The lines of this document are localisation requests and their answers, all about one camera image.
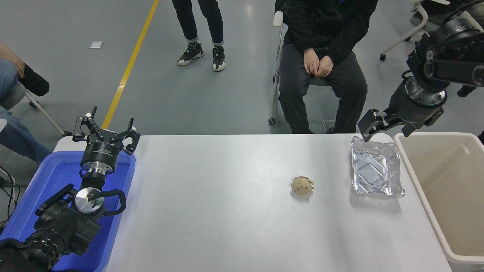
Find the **person's right hand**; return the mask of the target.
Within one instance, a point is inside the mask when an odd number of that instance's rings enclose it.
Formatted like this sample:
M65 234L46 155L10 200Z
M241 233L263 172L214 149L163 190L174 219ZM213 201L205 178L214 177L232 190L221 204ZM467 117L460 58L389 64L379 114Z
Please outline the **person's right hand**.
M319 77L320 59L313 48L304 50L304 69L308 75Z

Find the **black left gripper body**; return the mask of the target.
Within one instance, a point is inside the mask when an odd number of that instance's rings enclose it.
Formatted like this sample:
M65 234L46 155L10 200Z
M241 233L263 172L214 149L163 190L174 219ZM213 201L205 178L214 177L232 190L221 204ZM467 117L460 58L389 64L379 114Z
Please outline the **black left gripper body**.
M116 132L102 130L104 138L92 133L87 138L87 146L81 159L82 169L94 168L96 165L105 165L106 169L115 169L119 152L123 149L121 141L111 143L111 138L115 138Z

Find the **person's left hand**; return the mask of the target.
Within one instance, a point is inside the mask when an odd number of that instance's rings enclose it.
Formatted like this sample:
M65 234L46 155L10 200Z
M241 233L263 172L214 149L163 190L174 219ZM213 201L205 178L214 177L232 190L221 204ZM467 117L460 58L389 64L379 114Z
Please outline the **person's left hand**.
M329 56L322 57L322 59L319 61L319 66L315 73L315 77L327 77L332 72L333 66L333 61Z

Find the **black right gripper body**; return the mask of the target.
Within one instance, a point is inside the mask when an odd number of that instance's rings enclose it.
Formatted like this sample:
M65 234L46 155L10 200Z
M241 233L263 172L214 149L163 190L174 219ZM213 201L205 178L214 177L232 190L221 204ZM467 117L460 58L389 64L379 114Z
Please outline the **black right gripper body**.
M424 123L441 107L441 93L431 93L414 85L400 85L385 109L387 123Z

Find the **person's hand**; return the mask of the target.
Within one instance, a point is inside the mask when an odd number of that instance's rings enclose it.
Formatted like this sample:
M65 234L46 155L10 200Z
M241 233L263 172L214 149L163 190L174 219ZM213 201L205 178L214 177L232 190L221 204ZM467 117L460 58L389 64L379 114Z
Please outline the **person's hand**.
M17 73L19 78L23 78L25 76L25 63L21 58L14 53L7 45L0 43L0 57L5 59L16 66Z

